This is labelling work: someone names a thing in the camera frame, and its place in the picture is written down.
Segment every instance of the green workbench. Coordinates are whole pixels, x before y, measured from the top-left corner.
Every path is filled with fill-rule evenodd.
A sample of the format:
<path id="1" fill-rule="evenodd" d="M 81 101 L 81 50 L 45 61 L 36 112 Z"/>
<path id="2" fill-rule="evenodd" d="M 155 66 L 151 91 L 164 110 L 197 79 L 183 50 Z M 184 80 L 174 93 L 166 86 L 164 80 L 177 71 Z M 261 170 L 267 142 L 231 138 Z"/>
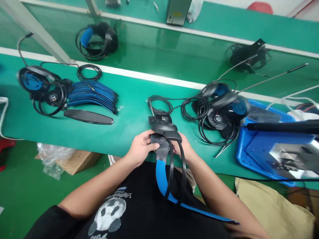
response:
<path id="1" fill-rule="evenodd" d="M 114 119 L 113 125 L 98 125 L 76 121 L 63 116 L 60 112 L 56 117 L 46 117 L 38 114 L 32 107 L 28 93 L 24 91 L 16 80 L 17 71 L 23 67 L 19 57 L 0 55 L 2 67 L 0 71 L 0 96 L 9 98 L 9 107 L 2 126 L 5 136 L 23 138 L 25 140 L 42 142 L 81 150 L 123 156 L 129 150 L 135 135 L 149 129 L 148 116 L 151 111 L 147 106 L 147 98 L 151 95 L 161 95 L 171 98 L 191 97 L 198 90 L 141 80 L 121 75 L 103 73 L 100 81 L 119 94 L 117 116 L 101 106 L 84 105 L 77 109 L 89 110 Z M 40 61 L 27 59 L 29 65 L 39 65 Z M 47 64 L 45 67 L 62 78 L 78 81 L 77 68 L 72 66 Z M 182 101 L 172 102 L 173 106 Z M 171 114 L 178 130 L 186 135 L 195 151 L 216 172 L 247 178 L 262 179 L 260 174 L 241 166 L 235 157 L 237 143 L 233 143 L 220 157 L 214 158 L 220 147 L 207 145 L 198 132 L 198 124 L 182 118 L 180 109 Z M 221 137 L 216 131 L 208 131 L 212 141 L 219 141 Z M 319 189 L 319 183 L 307 183 L 307 187 Z"/>

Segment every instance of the panda graphic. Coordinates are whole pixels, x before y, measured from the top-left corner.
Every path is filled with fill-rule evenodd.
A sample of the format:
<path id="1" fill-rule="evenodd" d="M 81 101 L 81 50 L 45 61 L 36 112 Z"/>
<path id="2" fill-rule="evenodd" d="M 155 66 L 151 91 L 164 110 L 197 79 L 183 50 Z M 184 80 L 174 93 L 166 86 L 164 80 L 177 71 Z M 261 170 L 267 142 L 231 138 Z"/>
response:
<path id="1" fill-rule="evenodd" d="M 88 235 L 93 235 L 95 231 L 117 231 L 121 226 L 120 217 L 125 210 L 126 202 L 121 198 L 110 198 L 105 201 L 97 211 Z"/>

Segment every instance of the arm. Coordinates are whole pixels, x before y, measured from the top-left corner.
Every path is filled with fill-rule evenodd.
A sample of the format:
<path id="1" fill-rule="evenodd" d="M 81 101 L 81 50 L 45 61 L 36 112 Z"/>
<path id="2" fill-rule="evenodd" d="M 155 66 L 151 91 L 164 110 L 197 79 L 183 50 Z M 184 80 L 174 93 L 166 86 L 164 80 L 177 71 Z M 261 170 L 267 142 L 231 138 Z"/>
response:
<path id="1" fill-rule="evenodd" d="M 225 223 L 234 231 L 235 237 L 268 238 L 266 231 L 246 205 L 220 180 L 210 167 L 193 150 L 186 137 L 181 134 L 185 159 L 192 171 L 202 196 L 215 213 L 240 222 L 240 225 Z M 173 141 L 174 153 L 180 156 L 177 142 Z"/>
<path id="2" fill-rule="evenodd" d="M 157 149 L 159 144 L 150 144 L 150 135 L 154 131 L 147 130 L 137 135 L 129 152 L 104 172 L 71 192 L 58 205 L 72 217 L 83 219 L 89 217 L 112 194 L 126 177 L 146 159 L 148 153 Z"/>

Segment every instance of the hand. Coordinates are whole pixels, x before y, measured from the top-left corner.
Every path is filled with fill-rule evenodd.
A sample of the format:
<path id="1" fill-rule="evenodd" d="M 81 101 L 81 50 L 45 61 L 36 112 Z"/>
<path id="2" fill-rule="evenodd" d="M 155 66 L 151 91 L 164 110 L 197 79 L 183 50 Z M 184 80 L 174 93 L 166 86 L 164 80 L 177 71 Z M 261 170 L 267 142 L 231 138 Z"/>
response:
<path id="1" fill-rule="evenodd" d="M 183 147 L 183 150 L 184 150 L 185 160 L 189 162 L 189 161 L 194 160 L 197 157 L 199 157 L 197 155 L 197 153 L 193 150 L 193 148 L 190 145 L 190 143 L 188 142 L 186 136 L 184 134 L 182 134 L 181 132 L 179 132 L 179 134 L 182 137 L 182 147 Z M 175 154 L 178 154 L 179 157 L 181 158 L 180 149 L 179 149 L 178 143 L 176 141 L 172 141 L 172 144 L 173 144 L 173 147 L 174 147 L 173 152 Z"/>
<path id="2" fill-rule="evenodd" d="M 136 167 L 140 166 L 144 162 L 150 151 L 159 148 L 160 145 L 158 143 L 151 144 L 150 135 L 154 133 L 155 132 L 150 129 L 135 136 L 131 148 L 125 158 L 131 160 Z"/>

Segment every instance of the plastic bag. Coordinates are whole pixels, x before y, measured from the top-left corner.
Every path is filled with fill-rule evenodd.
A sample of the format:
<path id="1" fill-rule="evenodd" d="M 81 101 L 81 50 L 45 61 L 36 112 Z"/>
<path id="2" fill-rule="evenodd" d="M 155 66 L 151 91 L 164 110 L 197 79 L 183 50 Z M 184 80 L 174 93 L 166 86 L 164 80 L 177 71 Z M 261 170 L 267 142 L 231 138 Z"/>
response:
<path id="1" fill-rule="evenodd" d="M 204 0 L 192 0 L 186 17 L 189 23 L 195 22 L 198 18 L 200 10 L 202 10 L 203 1 Z"/>
<path id="2" fill-rule="evenodd" d="M 68 160 L 75 152 L 75 149 L 43 143 L 37 143 L 37 146 L 39 157 L 44 165 L 43 172 L 54 177 L 56 180 L 60 180 L 64 170 L 56 161 Z"/>

